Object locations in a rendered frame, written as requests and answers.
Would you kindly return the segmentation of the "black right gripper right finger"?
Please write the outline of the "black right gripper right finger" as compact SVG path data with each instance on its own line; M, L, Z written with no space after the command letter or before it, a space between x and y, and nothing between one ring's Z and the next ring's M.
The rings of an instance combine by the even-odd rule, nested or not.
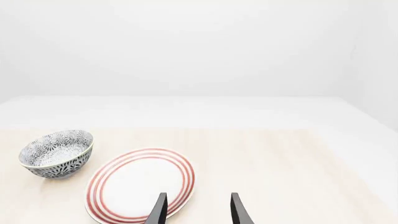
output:
M233 224L254 224L236 192L231 194L230 210Z

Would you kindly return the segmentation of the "black and white patterned bowl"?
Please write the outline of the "black and white patterned bowl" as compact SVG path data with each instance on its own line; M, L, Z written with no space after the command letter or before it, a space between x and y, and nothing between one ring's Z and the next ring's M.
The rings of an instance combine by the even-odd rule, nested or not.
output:
M54 132L28 143L19 154L19 162L39 177L69 177L88 162L93 140L92 134L84 130Z

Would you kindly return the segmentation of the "white plate with red rings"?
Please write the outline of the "white plate with red rings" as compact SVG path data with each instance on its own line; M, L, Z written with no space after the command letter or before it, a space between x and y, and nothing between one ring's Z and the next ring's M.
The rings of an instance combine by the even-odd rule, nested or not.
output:
M189 201L195 188L192 162L171 149L138 149L103 164L84 193L86 212L99 224L144 224L159 195L167 216Z

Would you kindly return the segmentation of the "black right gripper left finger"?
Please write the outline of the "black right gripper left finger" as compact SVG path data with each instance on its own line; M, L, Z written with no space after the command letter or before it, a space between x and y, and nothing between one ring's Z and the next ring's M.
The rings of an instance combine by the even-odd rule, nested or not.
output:
M162 192L144 224L165 224L167 219L167 194Z

